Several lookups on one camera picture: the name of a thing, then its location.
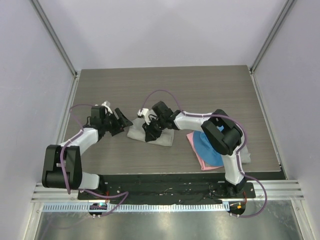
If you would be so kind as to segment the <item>grey cloth napkin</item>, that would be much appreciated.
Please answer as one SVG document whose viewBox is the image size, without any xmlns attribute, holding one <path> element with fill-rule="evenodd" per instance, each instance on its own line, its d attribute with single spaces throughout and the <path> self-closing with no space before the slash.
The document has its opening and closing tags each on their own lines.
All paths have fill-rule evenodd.
<svg viewBox="0 0 320 240">
<path fill-rule="evenodd" d="M 142 125 L 145 123 L 145 120 L 142 118 L 136 118 L 131 122 L 133 123 L 133 125 L 129 127 L 127 137 L 146 143 L 146 133 L 142 127 Z M 162 131 L 159 138 L 149 141 L 148 144 L 171 147 L 174 141 L 174 134 L 175 131 L 173 129 L 165 129 Z"/>
</svg>

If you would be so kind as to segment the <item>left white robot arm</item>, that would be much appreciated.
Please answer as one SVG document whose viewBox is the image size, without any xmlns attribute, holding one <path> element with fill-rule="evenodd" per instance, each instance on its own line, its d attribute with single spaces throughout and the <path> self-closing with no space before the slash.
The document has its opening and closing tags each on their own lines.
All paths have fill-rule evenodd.
<svg viewBox="0 0 320 240">
<path fill-rule="evenodd" d="M 89 191 L 100 200 L 107 192 L 101 175 L 87 173 L 82 168 L 82 154 L 98 143 L 106 133 L 122 133 L 133 123 L 119 108 L 111 110 L 106 104 L 92 105 L 86 123 L 79 132 L 65 142 L 51 144 L 45 150 L 41 183 L 45 188 Z"/>
</svg>

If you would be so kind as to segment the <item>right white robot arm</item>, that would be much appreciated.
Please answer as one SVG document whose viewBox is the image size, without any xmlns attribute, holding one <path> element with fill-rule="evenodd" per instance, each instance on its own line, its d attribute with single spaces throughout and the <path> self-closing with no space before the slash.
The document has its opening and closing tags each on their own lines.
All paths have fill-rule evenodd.
<svg viewBox="0 0 320 240">
<path fill-rule="evenodd" d="M 146 142 L 157 140 L 166 129 L 204 133 L 209 145 L 222 155 L 226 193 L 233 198 L 243 193 L 246 178 L 239 154 L 243 131 L 223 110 L 206 114 L 172 111 L 163 101 L 159 101 L 152 110 L 140 109 L 137 116 L 144 119 L 142 128 Z"/>
</svg>

